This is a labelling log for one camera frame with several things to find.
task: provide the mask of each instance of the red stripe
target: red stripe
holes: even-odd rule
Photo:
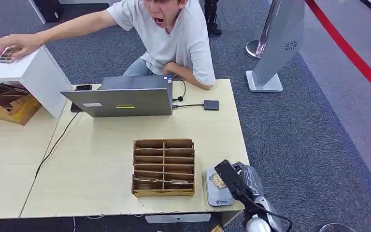
[[[309,8],[313,11],[316,18],[321,22],[322,26],[329,33],[339,48],[351,60],[351,62],[359,69],[359,71],[371,83],[371,67],[359,56],[359,54],[349,45],[345,38],[339,33],[338,30],[329,21],[326,15],[322,12],[314,0],[305,0]]]

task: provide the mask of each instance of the speaker grille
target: speaker grille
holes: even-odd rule
[[[295,40],[291,40],[285,44],[284,48],[286,51],[292,51],[295,48],[297,48],[297,46],[298,46],[298,43]]]

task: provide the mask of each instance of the cardboard organizer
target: cardboard organizer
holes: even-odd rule
[[[132,193],[141,196],[193,196],[195,149],[190,139],[135,140]]]
[[[0,120],[26,125],[41,106],[21,84],[0,84]]]

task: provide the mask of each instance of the light wood tabletop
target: light wood tabletop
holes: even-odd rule
[[[173,97],[183,94],[173,82]],[[207,203],[204,171],[223,159],[248,164],[244,139],[229,80],[217,80],[210,91],[186,83],[183,102],[219,100],[219,111],[202,106],[175,109],[172,116],[92,118],[79,113],[42,166],[21,214],[23,218],[89,215],[163,214],[240,211]],[[75,113],[67,102],[50,147]],[[189,138],[195,143],[196,192],[193,197],[139,197],[131,193],[135,139]]]
[[[43,107],[25,126],[0,120],[0,218],[17,218],[58,120]]]

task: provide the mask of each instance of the black phone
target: black phone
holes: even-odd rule
[[[76,91],[79,90],[92,90],[92,85],[82,85],[82,86],[76,86]],[[80,109],[79,106],[77,106],[75,103],[71,104],[71,112],[80,112],[82,109]]]

